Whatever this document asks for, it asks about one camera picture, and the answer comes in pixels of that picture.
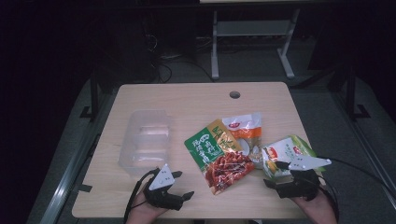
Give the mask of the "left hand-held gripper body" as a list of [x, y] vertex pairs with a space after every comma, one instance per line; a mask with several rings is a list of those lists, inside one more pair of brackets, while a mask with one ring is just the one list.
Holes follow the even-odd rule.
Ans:
[[161, 170], [156, 170], [155, 176], [149, 180], [148, 186], [144, 189], [147, 202], [155, 207], [178, 211], [184, 200], [181, 196], [168, 192], [175, 180], [176, 178], [173, 178], [172, 171], [167, 164]]

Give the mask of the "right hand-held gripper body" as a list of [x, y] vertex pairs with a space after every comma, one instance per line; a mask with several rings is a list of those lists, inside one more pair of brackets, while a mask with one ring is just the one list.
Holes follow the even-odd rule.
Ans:
[[320, 182], [316, 169], [330, 165], [330, 159], [297, 155], [290, 162], [290, 178], [276, 181], [280, 198], [303, 197], [311, 201], [318, 194]]

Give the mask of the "white and light green packet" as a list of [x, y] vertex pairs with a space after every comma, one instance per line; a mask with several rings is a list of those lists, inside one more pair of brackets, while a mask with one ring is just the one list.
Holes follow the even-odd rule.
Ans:
[[297, 155], [316, 157], [314, 150], [298, 135], [291, 134], [262, 147], [263, 171], [267, 178], [290, 176], [289, 170], [276, 167], [276, 161], [290, 162]]

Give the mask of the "green and red seasoning packet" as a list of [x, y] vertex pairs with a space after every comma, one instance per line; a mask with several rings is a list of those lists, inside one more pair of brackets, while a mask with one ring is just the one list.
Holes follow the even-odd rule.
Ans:
[[220, 119], [184, 142], [214, 195], [220, 194], [255, 169], [240, 144]]

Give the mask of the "clear plastic container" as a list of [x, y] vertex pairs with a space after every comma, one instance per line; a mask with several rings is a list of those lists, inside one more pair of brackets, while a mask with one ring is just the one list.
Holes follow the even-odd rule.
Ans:
[[170, 118], [164, 110], [136, 110], [123, 137], [119, 166], [130, 176], [140, 177], [167, 163]]

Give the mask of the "white and orange food packet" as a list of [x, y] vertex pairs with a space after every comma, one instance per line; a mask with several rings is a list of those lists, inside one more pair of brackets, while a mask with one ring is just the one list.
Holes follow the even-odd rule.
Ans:
[[222, 122], [241, 146], [242, 154], [251, 159], [256, 169], [262, 169], [262, 115], [256, 112], [223, 118]]

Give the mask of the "person's right hand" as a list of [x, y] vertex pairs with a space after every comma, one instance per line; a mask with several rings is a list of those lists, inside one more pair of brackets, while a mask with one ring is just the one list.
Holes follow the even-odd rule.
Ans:
[[303, 197], [293, 197], [291, 200], [297, 204], [313, 224], [338, 224], [334, 203], [323, 186], [311, 201], [307, 201]]

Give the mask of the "person's left hand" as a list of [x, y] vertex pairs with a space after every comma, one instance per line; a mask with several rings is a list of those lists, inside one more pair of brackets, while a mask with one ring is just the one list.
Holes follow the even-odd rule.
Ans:
[[158, 208], [146, 202], [143, 192], [139, 192], [133, 201], [133, 208], [127, 216], [125, 224], [152, 224], [157, 217], [167, 212], [167, 209]]

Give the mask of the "black metal stand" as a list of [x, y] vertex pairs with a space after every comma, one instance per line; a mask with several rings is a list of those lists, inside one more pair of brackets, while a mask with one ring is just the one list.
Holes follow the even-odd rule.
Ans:
[[83, 119], [89, 119], [90, 122], [93, 122], [99, 111], [98, 81], [95, 70], [92, 71], [90, 77], [90, 96], [91, 104], [83, 107], [80, 117]]
[[348, 63], [344, 64], [342, 67], [342, 73], [344, 83], [346, 84], [345, 110], [347, 116], [352, 121], [370, 118], [370, 114], [364, 105], [355, 104], [356, 73], [353, 66]]

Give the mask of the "aluminium rail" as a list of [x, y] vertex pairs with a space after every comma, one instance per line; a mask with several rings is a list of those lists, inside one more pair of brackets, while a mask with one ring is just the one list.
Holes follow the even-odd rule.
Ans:
[[369, 140], [364, 135], [363, 130], [359, 126], [358, 122], [347, 113], [347, 108], [344, 106], [343, 103], [339, 105], [339, 109], [342, 111], [346, 122], [358, 139], [362, 151], [364, 152], [367, 160], [369, 161], [369, 165], [371, 166], [375, 177], [382, 181], [382, 189], [385, 191], [390, 203], [396, 210], [396, 183], [392, 180], [389, 172], [385, 169], [384, 165], [375, 154], [374, 147], [369, 143]]
[[56, 224], [69, 197], [70, 191], [72, 190], [84, 164], [88, 158], [93, 155], [100, 136], [101, 134], [97, 133], [93, 136], [82, 138], [82, 142], [73, 152], [39, 224]]

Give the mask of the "white metal desk frame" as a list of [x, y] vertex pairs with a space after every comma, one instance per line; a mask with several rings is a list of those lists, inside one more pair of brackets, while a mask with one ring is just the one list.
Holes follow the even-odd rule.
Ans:
[[282, 48], [277, 49], [278, 58], [287, 78], [294, 78], [287, 53], [297, 24], [300, 9], [294, 9], [289, 20], [276, 21], [219, 21], [218, 12], [213, 13], [211, 77], [219, 79], [218, 38], [229, 36], [284, 36]]

